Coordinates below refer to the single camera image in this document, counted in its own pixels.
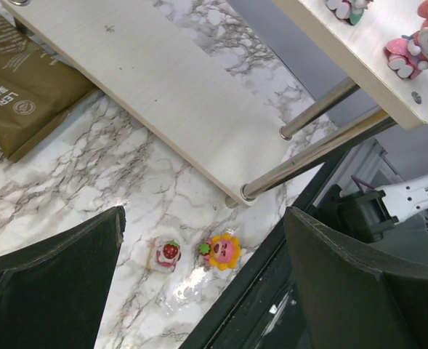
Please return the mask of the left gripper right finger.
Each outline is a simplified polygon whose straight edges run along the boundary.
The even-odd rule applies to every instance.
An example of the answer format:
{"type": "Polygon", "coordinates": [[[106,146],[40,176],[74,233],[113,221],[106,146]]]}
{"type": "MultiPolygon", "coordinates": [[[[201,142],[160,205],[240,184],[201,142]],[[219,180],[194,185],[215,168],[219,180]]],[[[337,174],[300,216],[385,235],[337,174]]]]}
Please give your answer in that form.
{"type": "Polygon", "coordinates": [[[428,266],[292,206],[284,231],[313,348],[428,348],[428,266]]]}

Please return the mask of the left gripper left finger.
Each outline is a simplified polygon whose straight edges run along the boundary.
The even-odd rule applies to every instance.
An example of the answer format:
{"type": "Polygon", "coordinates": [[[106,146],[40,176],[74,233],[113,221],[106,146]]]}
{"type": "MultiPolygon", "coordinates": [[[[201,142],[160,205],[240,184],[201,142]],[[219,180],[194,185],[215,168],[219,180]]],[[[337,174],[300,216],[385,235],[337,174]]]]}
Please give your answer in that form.
{"type": "Polygon", "coordinates": [[[125,226],[115,206],[0,256],[0,348],[93,348],[125,226]]]}

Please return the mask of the red strawberry cake toy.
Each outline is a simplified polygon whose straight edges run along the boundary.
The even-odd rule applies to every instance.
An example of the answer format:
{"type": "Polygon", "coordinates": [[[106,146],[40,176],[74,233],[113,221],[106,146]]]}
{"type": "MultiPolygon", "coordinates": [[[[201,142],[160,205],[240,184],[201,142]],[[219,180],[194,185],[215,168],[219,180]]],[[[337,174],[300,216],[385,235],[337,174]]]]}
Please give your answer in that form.
{"type": "Polygon", "coordinates": [[[155,237],[150,244],[145,267],[161,273],[173,273],[181,259],[181,247],[175,238],[155,237]]]}

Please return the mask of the pink toy orange plate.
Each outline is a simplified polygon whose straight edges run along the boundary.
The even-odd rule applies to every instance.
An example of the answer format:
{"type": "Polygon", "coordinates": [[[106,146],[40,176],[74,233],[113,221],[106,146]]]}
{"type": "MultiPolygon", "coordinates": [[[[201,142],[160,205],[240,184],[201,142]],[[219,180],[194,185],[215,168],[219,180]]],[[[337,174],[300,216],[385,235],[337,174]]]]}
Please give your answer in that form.
{"type": "Polygon", "coordinates": [[[198,252],[211,267],[218,270],[234,269],[241,256],[240,240],[231,233],[212,236],[199,245],[198,252]]]}

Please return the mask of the pink bear toy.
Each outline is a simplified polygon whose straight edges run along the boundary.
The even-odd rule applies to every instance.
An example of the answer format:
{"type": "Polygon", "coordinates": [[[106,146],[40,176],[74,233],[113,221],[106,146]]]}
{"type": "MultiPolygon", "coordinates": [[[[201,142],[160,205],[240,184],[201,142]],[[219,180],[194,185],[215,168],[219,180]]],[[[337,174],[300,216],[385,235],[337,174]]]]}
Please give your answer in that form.
{"type": "Polygon", "coordinates": [[[410,36],[389,41],[384,52],[387,66],[401,79],[414,79],[428,70],[428,1],[423,1],[417,14],[424,19],[420,29],[410,36]]]}

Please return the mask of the pink mushroom toy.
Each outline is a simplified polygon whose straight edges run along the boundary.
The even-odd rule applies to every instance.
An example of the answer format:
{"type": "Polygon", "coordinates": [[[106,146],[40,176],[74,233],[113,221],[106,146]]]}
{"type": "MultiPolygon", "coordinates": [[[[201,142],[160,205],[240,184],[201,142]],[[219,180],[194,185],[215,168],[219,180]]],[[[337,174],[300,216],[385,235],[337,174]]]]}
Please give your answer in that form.
{"type": "Polygon", "coordinates": [[[372,0],[326,0],[326,7],[335,17],[357,25],[372,0]]]}

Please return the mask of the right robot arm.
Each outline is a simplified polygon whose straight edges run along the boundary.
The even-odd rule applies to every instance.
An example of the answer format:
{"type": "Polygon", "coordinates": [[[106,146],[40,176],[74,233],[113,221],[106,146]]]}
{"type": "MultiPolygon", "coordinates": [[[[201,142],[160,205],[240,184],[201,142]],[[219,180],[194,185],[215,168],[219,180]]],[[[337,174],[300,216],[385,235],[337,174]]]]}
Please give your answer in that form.
{"type": "Polygon", "coordinates": [[[334,196],[329,204],[327,225],[364,243],[374,243],[383,239],[384,232],[428,210],[428,174],[366,193],[334,196]]]}

